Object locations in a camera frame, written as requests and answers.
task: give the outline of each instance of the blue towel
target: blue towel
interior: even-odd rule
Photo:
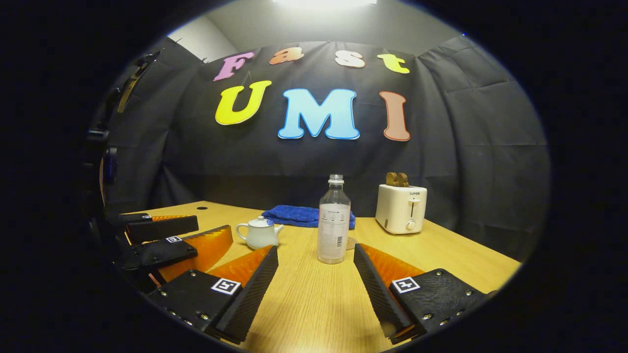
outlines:
[[[295,225],[297,227],[318,227],[318,209],[311,207],[279,205],[262,212],[264,218],[277,224]],[[349,215],[349,229],[355,229],[355,216]]]

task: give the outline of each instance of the wooden table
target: wooden table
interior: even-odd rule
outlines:
[[[200,231],[229,224],[234,243],[216,267],[252,251],[235,226],[262,210],[201,201],[145,212],[195,214]],[[317,234],[316,228],[290,225],[279,233],[279,268],[239,347],[253,352],[380,352],[393,347],[353,264],[354,251],[348,250],[340,264],[323,264],[316,259]],[[428,220],[418,234],[394,236],[375,218],[358,217],[349,236],[423,271],[444,268],[484,293],[500,288],[520,265]]]

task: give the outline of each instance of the teapot lid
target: teapot lid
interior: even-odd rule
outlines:
[[[269,219],[265,219],[264,216],[261,215],[257,219],[250,220],[249,225],[256,228],[265,228],[273,226],[274,222]]]

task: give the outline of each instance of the teapot handle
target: teapot handle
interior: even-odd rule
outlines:
[[[248,228],[248,227],[249,227],[249,225],[248,225],[248,224],[246,224],[246,223],[240,223],[240,224],[238,224],[238,225],[235,227],[235,229],[236,229],[236,230],[235,230],[235,233],[237,234],[237,236],[239,236],[240,238],[242,238],[242,240],[243,240],[243,241],[246,241],[246,238],[245,238],[244,236],[242,236],[242,234],[240,234],[240,231],[238,231],[238,228],[240,228],[240,227],[247,227],[247,228]]]

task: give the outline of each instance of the colorful foam letter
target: colorful foam letter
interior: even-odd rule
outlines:
[[[299,127],[299,118],[313,137],[317,137],[330,118],[329,128],[325,135],[332,139],[357,139],[360,131],[354,126],[353,98],[355,92],[349,89],[335,89],[329,92],[327,98],[320,106],[312,97],[309,90],[289,89],[283,92],[288,98],[286,110],[286,124],[279,130],[278,136],[283,139],[298,139],[303,137],[305,131]]]
[[[275,55],[271,59],[270,63],[271,63],[271,65],[275,65],[275,64],[278,64],[278,63],[291,62],[291,61],[294,61],[294,60],[299,60],[300,58],[303,58],[305,56],[302,53],[303,53],[303,49],[299,48],[298,46],[294,46],[293,48],[280,50],[280,51],[275,53]]]
[[[233,107],[238,93],[244,90],[244,86],[235,86],[222,91],[220,94],[222,98],[220,99],[220,103],[218,103],[218,108],[216,108],[216,121],[221,125],[231,125],[248,120],[259,109],[264,90],[266,87],[270,86],[271,83],[271,81],[253,82],[249,86],[251,89],[251,98],[249,98],[246,108],[239,112],[234,112]]]
[[[377,56],[380,59],[384,59],[384,65],[390,70],[399,73],[408,73],[410,69],[401,67],[399,63],[405,63],[406,61],[395,57],[394,54],[380,54]]]
[[[383,90],[379,96],[386,102],[388,114],[388,127],[384,130],[384,136],[395,141],[407,141],[410,133],[406,130],[406,118],[403,115],[403,104],[406,99],[401,95]]]
[[[234,55],[233,57],[225,58],[224,64],[218,73],[218,76],[214,77],[214,81],[227,79],[234,75],[233,69],[240,70],[244,65],[246,59],[250,59],[255,55],[253,52]]]
[[[336,52],[336,62],[342,66],[364,67],[366,63],[362,60],[362,55],[348,50],[339,50]]]

